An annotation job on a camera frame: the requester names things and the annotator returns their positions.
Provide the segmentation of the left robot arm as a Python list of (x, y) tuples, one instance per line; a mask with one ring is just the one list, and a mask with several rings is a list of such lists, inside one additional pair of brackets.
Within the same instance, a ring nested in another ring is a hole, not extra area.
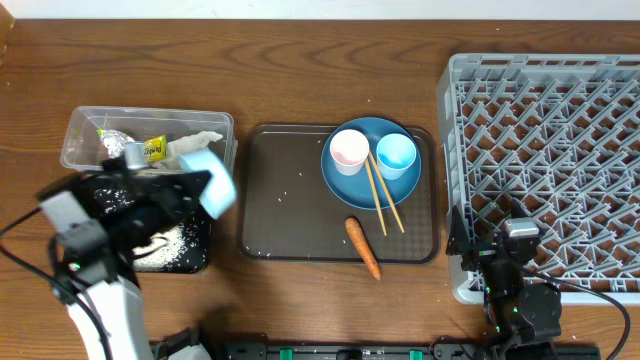
[(207, 359), (197, 331), (150, 342), (134, 250), (198, 209), (224, 164), (202, 149), (178, 158), (180, 172), (139, 177), (125, 159), (95, 175), (76, 173), (43, 190), (39, 208), (56, 233), (49, 245), (53, 283), (91, 359)]

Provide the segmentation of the white tissue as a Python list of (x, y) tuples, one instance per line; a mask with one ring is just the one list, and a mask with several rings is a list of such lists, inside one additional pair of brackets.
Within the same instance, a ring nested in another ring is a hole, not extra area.
[(180, 155), (207, 148), (211, 142), (217, 142), (222, 138), (223, 135), (215, 131), (201, 131), (171, 141), (167, 144), (166, 158), (155, 163), (155, 166), (159, 169), (177, 170)]

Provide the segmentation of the orange carrot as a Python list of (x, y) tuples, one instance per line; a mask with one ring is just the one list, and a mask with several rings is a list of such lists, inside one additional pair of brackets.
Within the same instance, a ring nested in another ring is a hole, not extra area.
[(356, 251), (366, 264), (372, 276), (376, 280), (380, 281), (382, 276), (381, 270), (371, 248), (368, 245), (366, 236), (359, 221), (355, 217), (347, 218), (345, 220), (345, 229)]

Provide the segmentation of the light blue bowl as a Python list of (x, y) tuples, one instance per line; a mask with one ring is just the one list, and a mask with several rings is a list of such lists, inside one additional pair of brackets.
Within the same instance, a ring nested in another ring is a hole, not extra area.
[(237, 190), (233, 178), (220, 158), (209, 149), (201, 149), (178, 157), (184, 172), (207, 171), (211, 178), (199, 200), (203, 209), (218, 220), (236, 201)]

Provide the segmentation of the foil and green wrapper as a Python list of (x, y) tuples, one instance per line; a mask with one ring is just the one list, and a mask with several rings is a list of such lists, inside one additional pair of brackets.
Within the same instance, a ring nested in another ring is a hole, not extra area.
[[(97, 129), (97, 134), (111, 159), (123, 156), (125, 146), (135, 142), (131, 136), (118, 130)], [(147, 162), (154, 163), (166, 158), (167, 140), (165, 135), (146, 140), (142, 146), (143, 155)]]

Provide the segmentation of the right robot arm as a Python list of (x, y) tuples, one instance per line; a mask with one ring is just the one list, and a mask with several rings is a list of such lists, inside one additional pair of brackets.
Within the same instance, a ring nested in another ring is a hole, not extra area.
[(520, 346), (549, 342), (561, 334), (558, 288), (524, 280), (524, 266), (536, 256), (541, 237), (534, 220), (513, 204), (511, 217), (488, 239), (475, 242), (461, 211), (452, 209), (446, 254), (458, 256), (463, 271), (480, 272), (485, 318), (498, 332), (476, 348), (475, 359), (526, 359)]

